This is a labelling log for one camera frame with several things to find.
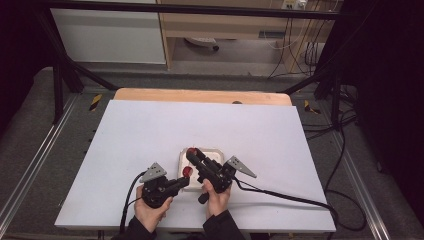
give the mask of person's right hand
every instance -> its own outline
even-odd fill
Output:
[[[231,185],[222,193],[216,193],[212,183],[208,179],[203,180],[203,193],[209,193],[208,206],[206,208],[206,220],[212,215],[218,216],[227,210],[228,200],[230,199]]]
[[[173,198],[167,198],[160,208],[153,209],[141,198],[143,195],[143,186],[137,187],[136,195],[138,200],[134,203],[134,212],[138,221],[143,224],[147,231],[152,233],[162,218],[166,217],[166,211],[169,209]]]

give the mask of white table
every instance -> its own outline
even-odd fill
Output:
[[[176,178],[179,153],[190,146],[236,155],[258,178],[236,176],[256,187],[326,202],[295,107],[111,100],[55,225],[118,229],[134,177],[158,162]],[[228,207],[242,231],[335,231],[326,209],[236,184],[231,194]],[[205,206],[198,196],[180,192],[158,228],[201,231]],[[133,215],[130,207],[127,223]]]

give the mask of yellow and black tape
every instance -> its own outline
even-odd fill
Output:
[[[95,111],[96,110],[96,107],[99,104],[101,98],[102,98],[102,94],[97,94],[93,98],[93,101],[91,102],[91,105],[90,105],[90,109],[88,109],[88,110],[91,111],[91,112]]]
[[[321,114],[321,111],[319,109],[314,109],[309,106],[308,100],[305,100],[305,112],[313,112],[315,114]]]

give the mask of black handle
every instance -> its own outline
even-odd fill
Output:
[[[199,203],[205,204],[209,200],[209,193],[203,193],[197,200],[199,200]]]

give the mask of white wall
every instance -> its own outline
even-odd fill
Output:
[[[52,13],[66,51],[75,61],[165,64],[156,13],[65,9],[52,9]]]

